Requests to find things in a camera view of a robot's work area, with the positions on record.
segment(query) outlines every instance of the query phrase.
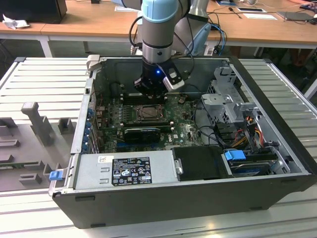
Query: red wire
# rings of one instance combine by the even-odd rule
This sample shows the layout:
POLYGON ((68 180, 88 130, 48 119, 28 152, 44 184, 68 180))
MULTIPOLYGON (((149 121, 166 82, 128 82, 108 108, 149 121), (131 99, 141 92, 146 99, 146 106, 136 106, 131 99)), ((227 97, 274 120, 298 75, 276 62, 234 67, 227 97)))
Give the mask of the red wire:
POLYGON ((238 130, 237 132, 236 132, 236 135, 234 136, 234 141, 236 142, 237 141, 237 135, 238 135, 238 133, 239 132, 242 132, 243 130, 242 129, 240 129, 240 130, 238 130))

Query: cable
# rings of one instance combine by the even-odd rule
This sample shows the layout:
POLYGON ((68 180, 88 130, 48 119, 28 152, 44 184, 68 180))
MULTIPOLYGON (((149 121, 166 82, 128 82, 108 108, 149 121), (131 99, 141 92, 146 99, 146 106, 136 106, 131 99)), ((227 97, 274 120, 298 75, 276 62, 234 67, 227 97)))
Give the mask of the cable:
POLYGON ((232 7, 229 7, 228 9, 229 9, 229 11, 233 12, 234 14, 236 14, 240 19, 242 19, 242 17, 239 16, 239 14, 237 14, 237 13, 233 10, 232 7))
POLYGON ((187 87, 187 86, 192 86, 194 88, 196 88, 200 93, 205 93, 203 91, 201 91, 196 85, 191 84, 191 83, 185 83, 185 85, 183 86, 183 88, 187 87))
POLYGON ((219 27, 217 27, 216 25, 213 25, 213 27, 216 28, 216 29, 220 32, 220 34, 222 35, 222 47, 221 47, 221 51, 220 51, 220 53, 219 53, 219 56, 220 56, 221 53, 222 53, 222 51, 223 51, 224 45, 225 45, 225 43, 224 43, 224 33, 223 33, 223 31, 222 31, 219 27))
POLYGON ((131 38, 131 33, 132 33, 132 29, 135 25, 135 23, 137 23, 138 20, 140 20, 142 18, 142 16, 139 16, 137 18, 135 18, 135 20, 132 22, 131 26, 130 26, 130 29, 129 29, 129 41, 131 43, 131 45, 133 45, 134 47, 137 46, 137 44, 135 44, 133 41, 132 41, 132 38, 131 38))
POLYGON ((224 30, 222 30, 222 28, 221 28, 218 13, 215 13, 215 12, 210 12, 210 13, 208 13, 208 18, 209 18, 209 20, 212 22, 212 20, 211 20, 210 17, 209 17, 210 14, 215 14, 216 17, 217 17, 217 21, 218 21, 218 26, 219 26, 219 27, 217 27, 217 26, 215 26, 215 25, 214 25, 214 27, 219 31, 219 34, 220 34, 220 39, 219 39, 219 42, 218 42, 218 44, 217 44, 217 46, 216 46, 217 48, 219 47, 219 45, 220 45, 220 43, 221 43, 221 41, 222 41, 222 47, 221 47, 221 51, 220 51, 220 53, 219 53, 219 56, 220 56, 220 55, 222 54, 222 51, 223 51, 223 49, 224 49, 226 43, 227 43, 227 33, 226 33, 224 30))
POLYGON ((268 6, 268 5, 264 4, 263 2, 257 2, 257 4, 262 4, 266 7, 274 8, 274 9, 286 9, 286 8, 291 8, 291 7, 295 7, 295 6, 309 5, 309 3, 308 3, 308 4, 297 4, 297 5, 287 6, 287 7, 272 7, 272 6, 268 6))
POLYGON ((135 30, 134 37, 133 37, 133 42, 135 42, 135 38, 137 36, 137 33, 138 33, 138 28, 135 30))
POLYGON ((190 21, 188 19, 188 16, 186 16, 186 19, 187 19, 189 30, 190 30, 190 35, 192 37, 192 49, 189 52, 191 54, 193 52, 193 50, 194 50, 194 36, 193 36, 192 26, 190 25, 190 21))
MULTIPOLYGON (((189 52, 188 47, 185 45, 185 43, 182 41, 182 39, 176 34, 176 32, 174 32, 174 35, 180 41, 180 43, 182 43, 182 45, 185 47, 185 49, 189 52)), ((189 53, 189 56, 192 59, 192 68, 189 70, 189 75, 190 75, 193 72, 193 70, 194 70, 195 60, 194 60, 194 57, 193 57, 192 53, 189 53)))
POLYGON ((10 57, 12 59, 15 59, 15 57, 11 54, 11 52, 7 49, 7 47, 5 47, 5 45, 3 44, 3 42, 0 41, 0 45, 5 49, 5 51, 8 52, 8 54, 10 55, 10 57))
POLYGON ((7 59, 7 57, 6 57, 6 53, 3 51, 3 49, 0 47, 0 50, 2 51, 2 53, 3 53, 3 55, 4 55, 4 62, 6 62, 6 59, 7 59))

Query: floor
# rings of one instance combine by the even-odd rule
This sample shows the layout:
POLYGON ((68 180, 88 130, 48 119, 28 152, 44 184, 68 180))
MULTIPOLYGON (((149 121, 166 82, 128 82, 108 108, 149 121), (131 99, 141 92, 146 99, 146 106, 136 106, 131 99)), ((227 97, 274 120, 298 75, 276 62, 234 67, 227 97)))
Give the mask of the floor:
MULTIPOLYGON (((38 41, 25 40, 2 40, 0 46, 0 78, 5 74, 8 67, 12 64, 16 57, 44 57, 41 45, 38 41)), ((83 42, 74 41, 52 41, 50 47, 55 57, 86 57, 87 53, 84 51, 83 42)), ((130 55, 129 43, 103 43, 103 42, 89 42, 89 49, 91 54, 99 54, 102 56, 128 56, 130 55)), ((243 47, 240 53, 242 59, 253 59, 254 47, 243 47)), ((229 47, 226 47, 223 56, 230 54, 229 47)), ((263 58, 269 58, 278 66, 278 68, 287 76, 295 86, 300 87, 304 73, 294 73, 290 70, 290 57, 286 49, 266 49, 263 58)), ((312 57, 306 67, 313 70, 317 63, 312 60, 312 57)), ((311 85, 311 81, 305 82, 304 92, 311 85)), ((317 96, 312 98, 312 102, 317 104, 317 96)))

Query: black cable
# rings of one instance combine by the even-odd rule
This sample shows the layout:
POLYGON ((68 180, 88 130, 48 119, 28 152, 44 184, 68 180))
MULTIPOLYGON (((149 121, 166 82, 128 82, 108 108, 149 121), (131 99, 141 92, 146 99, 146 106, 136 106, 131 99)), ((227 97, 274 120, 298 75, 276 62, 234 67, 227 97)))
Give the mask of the black cable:
POLYGON ((190 25, 190 21, 189 21, 189 19, 188 19, 188 16, 186 16, 186 19, 187 19, 187 22, 188 22, 188 26, 189 26, 189 30, 190 30, 190 34, 191 34, 191 36, 192 36, 192 49, 190 50, 190 54, 193 52, 193 50, 194 50, 194 36, 193 36, 193 31, 192 31, 192 27, 191 27, 191 25, 190 25))
MULTIPOLYGON (((189 52, 188 47, 185 45, 185 43, 182 41, 182 39, 176 34, 176 32, 174 32, 174 35, 180 41, 180 43, 182 43, 182 45, 185 47, 185 49, 189 52)), ((194 70, 195 60, 194 60, 194 57, 193 57, 193 55, 191 53, 189 54, 189 56, 192 59, 192 68, 189 70, 189 75, 190 75, 193 72, 193 70, 194 70)))
POLYGON ((138 28, 135 30, 134 37, 133 37, 133 42, 135 42, 135 38, 137 36, 137 33, 138 33, 138 28))
POLYGON ((229 7, 228 9, 229 9, 229 11, 233 12, 234 14, 237 14, 237 13, 233 10, 233 8, 232 8, 232 7, 229 7))
POLYGON ((0 44, 2 45, 2 47, 5 49, 5 51, 7 51, 8 52, 8 54, 10 55, 10 57, 12 58, 12 59, 15 59, 15 57, 11 54, 11 52, 7 49, 7 47, 5 47, 5 45, 0 41, 0 44))
POLYGON ((226 43, 227 43, 227 38, 228 38, 228 37, 227 37, 227 33, 226 33, 224 30, 222 30, 222 28, 221 28, 218 13, 215 13, 215 12, 208 13, 208 18, 209 18, 209 20, 212 22, 211 18, 209 17, 210 14, 215 14, 215 15, 216 15, 217 21, 218 21, 218 27, 219 27, 219 29, 220 29, 220 31, 219 31, 220 40, 219 40, 218 44, 216 45, 216 47, 219 49, 220 43, 222 42, 222 33, 221 33, 221 32, 223 32, 223 34, 224 34, 224 36, 225 36, 225 37, 224 37, 224 44, 223 44, 223 48, 224 48, 225 45, 226 45, 226 43))
POLYGON ((183 4, 182 4, 182 2, 180 0, 178 0, 178 2, 179 2, 179 5, 180 5, 180 9, 182 10, 182 14, 183 14, 183 10, 184 10, 183 4))
POLYGON ((196 88, 200 93, 205 93, 205 92, 201 91, 196 85, 191 84, 191 83, 185 83, 183 88, 186 88, 187 86, 192 86, 192 87, 196 88))
POLYGON ((10 65, 8 62, 5 62, 5 61, 3 61, 3 60, 0 60, 0 62, 1 62, 1 63, 5 63, 5 64, 7 64, 7 65, 10 65))
POLYGON ((138 20, 140 20, 142 18, 142 16, 139 16, 137 18, 135 18, 135 20, 132 22, 131 26, 130 26, 130 30, 129 30, 129 41, 131 43, 131 45, 133 45, 134 47, 137 46, 137 44, 135 44, 133 41, 132 41, 132 38, 131 38, 131 33, 132 33, 132 29, 135 25, 135 23, 137 23, 138 20))

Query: yellow wire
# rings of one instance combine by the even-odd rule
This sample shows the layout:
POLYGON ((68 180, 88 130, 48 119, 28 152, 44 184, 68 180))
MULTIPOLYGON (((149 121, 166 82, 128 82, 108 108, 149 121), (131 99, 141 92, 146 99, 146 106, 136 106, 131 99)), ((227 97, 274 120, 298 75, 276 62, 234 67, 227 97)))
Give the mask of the yellow wire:
POLYGON ((243 143, 247 138, 243 137, 241 140, 239 140, 237 143, 235 143, 232 147, 236 147, 238 145, 240 145, 241 143, 243 143))

